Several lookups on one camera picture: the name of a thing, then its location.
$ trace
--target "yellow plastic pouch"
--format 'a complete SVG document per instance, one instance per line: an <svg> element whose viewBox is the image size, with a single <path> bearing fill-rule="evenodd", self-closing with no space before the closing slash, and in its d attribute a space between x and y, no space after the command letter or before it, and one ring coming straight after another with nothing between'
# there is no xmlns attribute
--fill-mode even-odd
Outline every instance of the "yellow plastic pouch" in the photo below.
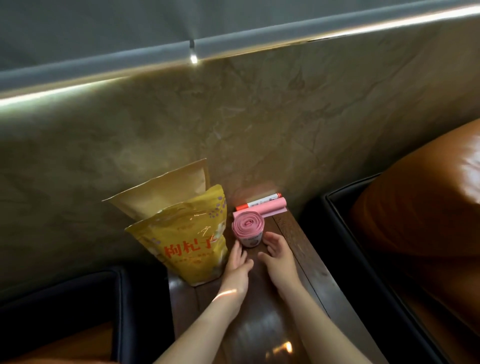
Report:
<svg viewBox="0 0 480 364"><path fill-rule="evenodd" d="M227 203L217 184L125 230L167 268L196 286L223 272L228 252L222 235L226 220Z"/></svg>

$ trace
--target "brown wall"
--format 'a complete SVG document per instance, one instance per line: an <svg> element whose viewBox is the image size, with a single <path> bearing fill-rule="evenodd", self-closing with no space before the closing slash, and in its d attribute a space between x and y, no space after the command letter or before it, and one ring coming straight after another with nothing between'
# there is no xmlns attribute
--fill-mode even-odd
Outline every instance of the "brown wall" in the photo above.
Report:
<svg viewBox="0 0 480 364"><path fill-rule="evenodd" d="M100 201L207 157L297 213L480 117L480 18L207 61L0 108L0 290L144 250Z"/></svg>

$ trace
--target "rolled pink paper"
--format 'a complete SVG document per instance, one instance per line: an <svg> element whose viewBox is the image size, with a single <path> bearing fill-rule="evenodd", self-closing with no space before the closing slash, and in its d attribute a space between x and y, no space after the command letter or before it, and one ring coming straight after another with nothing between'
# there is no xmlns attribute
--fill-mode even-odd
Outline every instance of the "rolled pink paper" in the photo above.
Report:
<svg viewBox="0 0 480 364"><path fill-rule="evenodd" d="M242 210L232 222L232 230L240 243L247 248L257 246L262 240L265 220L258 212Z"/></svg>
<svg viewBox="0 0 480 364"><path fill-rule="evenodd" d="M278 198L277 200L264 202L263 204L259 204L257 206L236 211L233 213L233 218L237 218L238 215L246 211L258 212L260 215L266 218L268 216L279 214L280 212L285 212L286 210L287 210L287 200L284 197L282 197L282 198Z"/></svg>

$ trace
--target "marker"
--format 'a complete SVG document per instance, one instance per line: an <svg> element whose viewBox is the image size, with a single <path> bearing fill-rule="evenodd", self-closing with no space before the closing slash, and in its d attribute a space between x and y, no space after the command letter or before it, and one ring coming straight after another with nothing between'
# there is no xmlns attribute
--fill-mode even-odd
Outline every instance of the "marker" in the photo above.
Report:
<svg viewBox="0 0 480 364"><path fill-rule="evenodd" d="M280 194L280 193L271 194L270 196L267 196L267 197L264 197L264 198L260 198L260 199L258 199L258 200L249 202L249 203L244 204L244 205L237 206L235 209L236 209L237 211L244 210L244 209L246 209L246 208L249 208L249 207L252 207L252 206L257 206L257 205L262 204L262 203L264 203L264 202L276 200L276 199L278 199L278 198L280 198L280 197L282 197L282 194Z"/></svg>

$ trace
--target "wooden side table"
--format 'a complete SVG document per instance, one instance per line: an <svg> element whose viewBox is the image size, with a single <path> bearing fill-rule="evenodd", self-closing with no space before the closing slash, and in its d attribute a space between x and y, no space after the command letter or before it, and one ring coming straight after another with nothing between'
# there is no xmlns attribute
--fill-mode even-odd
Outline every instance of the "wooden side table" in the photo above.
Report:
<svg viewBox="0 0 480 364"><path fill-rule="evenodd" d="M229 249L235 242L230 226L231 220L227 220L224 236ZM343 333L373 364L387 364L292 214L288 211L266 218L264 230L285 237L297 260L303 285ZM264 264L257 259L257 253L266 252L266 246L260 243L247 251L254 260L247 296L225 333L214 363L309 363L293 318ZM214 299L221 282L217 279L194 288L171 272L168 281L175 338L178 338Z"/></svg>

